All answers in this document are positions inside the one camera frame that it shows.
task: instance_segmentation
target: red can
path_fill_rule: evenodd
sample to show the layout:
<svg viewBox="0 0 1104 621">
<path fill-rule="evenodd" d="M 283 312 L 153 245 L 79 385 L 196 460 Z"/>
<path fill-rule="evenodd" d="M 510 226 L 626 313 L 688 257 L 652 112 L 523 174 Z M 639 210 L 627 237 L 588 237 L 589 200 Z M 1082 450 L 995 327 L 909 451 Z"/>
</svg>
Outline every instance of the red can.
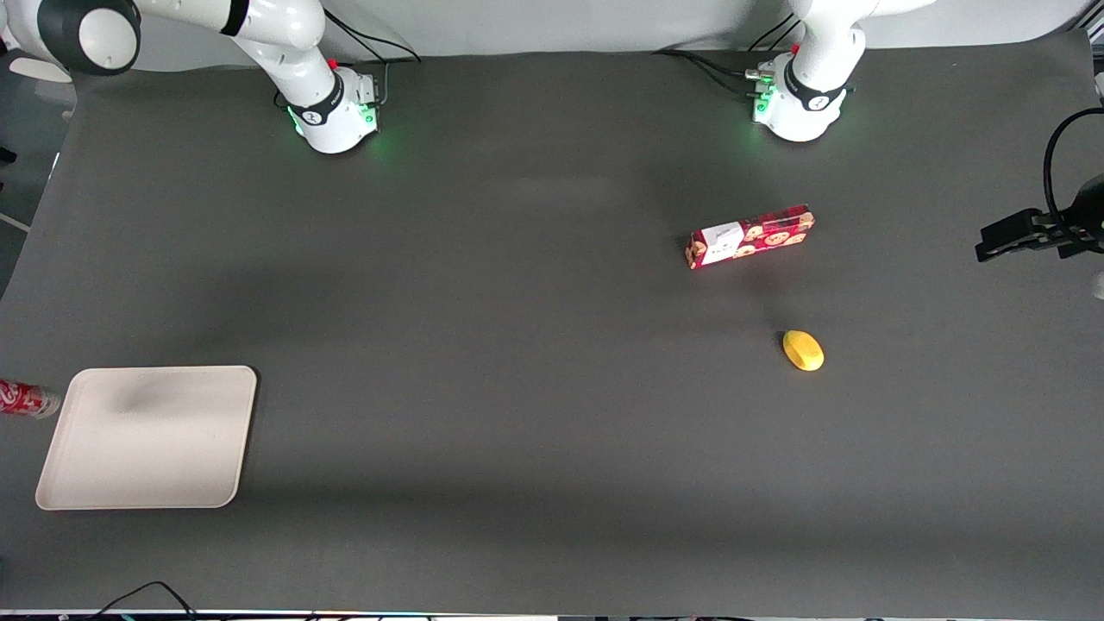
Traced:
<svg viewBox="0 0 1104 621">
<path fill-rule="evenodd" d="M 0 379 L 0 412 L 44 419 L 62 404 L 61 397 L 40 386 Z"/>
</svg>

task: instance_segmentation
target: gray tabletop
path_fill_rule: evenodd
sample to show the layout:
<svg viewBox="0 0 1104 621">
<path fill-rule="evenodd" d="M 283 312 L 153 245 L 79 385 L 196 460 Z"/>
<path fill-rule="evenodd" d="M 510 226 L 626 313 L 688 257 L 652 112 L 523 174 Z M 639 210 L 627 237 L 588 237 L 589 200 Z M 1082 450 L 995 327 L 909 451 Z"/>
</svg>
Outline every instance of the gray tabletop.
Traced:
<svg viewBox="0 0 1104 621">
<path fill-rule="evenodd" d="M 0 602 L 1104 619 L 1104 263 L 973 251 L 1096 103 L 1084 34 L 853 82 L 794 145 L 678 59 L 433 59 L 336 157 L 256 71 L 82 82 L 0 376 L 245 364 L 259 399 L 216 511 L 42 512 L 54 424 L 0 421 Z M 799 202 L 806 243 L 687 270 Z"/>
</svg>

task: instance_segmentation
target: yellow sponge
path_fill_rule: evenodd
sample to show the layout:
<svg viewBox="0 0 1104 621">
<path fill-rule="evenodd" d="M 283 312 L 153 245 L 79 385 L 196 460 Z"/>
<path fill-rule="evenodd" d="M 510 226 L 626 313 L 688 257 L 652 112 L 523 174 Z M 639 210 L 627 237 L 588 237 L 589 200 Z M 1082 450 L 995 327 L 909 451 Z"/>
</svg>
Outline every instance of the yellow sponge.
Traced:
<svg viewBox="0 0 1104 621">
<path fill-rule="evenodd" d="M 825 364 L 825 351 L 809 333 L 787 331 L 782 337 L 782 349 L 789 361 L 803 371 L 815 371 Z"/>
</svg>

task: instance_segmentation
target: green led light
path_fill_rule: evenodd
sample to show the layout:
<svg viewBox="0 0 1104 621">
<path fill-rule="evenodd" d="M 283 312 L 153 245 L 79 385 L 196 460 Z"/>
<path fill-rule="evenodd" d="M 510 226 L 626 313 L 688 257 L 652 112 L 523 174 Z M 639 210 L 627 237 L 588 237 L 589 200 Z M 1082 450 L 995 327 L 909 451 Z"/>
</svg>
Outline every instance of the green led light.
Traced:
<svg viewBox="0 0 1104 621">
<path fill-rule="evenodd" d="M 368 104 L 360 105 L 360 116 L 364 118 L 364 123 L 372 123 L 375 117 L 372 115 L 372 107 Z"/>
<path fill-rule="evenodd" d="M 295 124 L 295 133 L 302 136 L 302 127 L 299 127 L 299 119 L 295 117 L 295 113 L 291 112 L 291 106 L 287 107 L 287 115 L 291 117 L 291 123 Z"/>
</svg>

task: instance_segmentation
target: white tray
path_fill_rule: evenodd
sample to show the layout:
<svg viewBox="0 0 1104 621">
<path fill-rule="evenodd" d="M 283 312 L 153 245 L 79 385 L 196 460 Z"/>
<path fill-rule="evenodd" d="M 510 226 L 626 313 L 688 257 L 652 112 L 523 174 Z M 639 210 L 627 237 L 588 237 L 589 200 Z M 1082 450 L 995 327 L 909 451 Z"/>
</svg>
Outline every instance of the white tray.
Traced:
<svg viewBox="0 0 1104 621">
<path fill-rule="evenodd" d="M 256 388 L 248 367 L 81 371 L 35 502 L 46 511 L 225 505 L 237 493 Z"/>
</svg>

